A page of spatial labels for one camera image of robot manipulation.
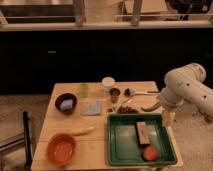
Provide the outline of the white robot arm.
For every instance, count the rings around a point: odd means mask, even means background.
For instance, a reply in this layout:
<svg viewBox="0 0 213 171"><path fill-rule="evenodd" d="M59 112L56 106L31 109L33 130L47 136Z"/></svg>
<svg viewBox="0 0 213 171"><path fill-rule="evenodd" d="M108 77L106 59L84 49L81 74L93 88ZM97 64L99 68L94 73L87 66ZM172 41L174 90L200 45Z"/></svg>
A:
<svg viewBox="0 0 213 171"><path fill-rule="evenodd" d="M169 71L165 77L165 87L157 96L162 110L162 124L169 127L175 119L174 110L184 101L195 104L204 114L207 122L213 122L213 89L203 84L206 78L204 67L191 63Z"/></svg>

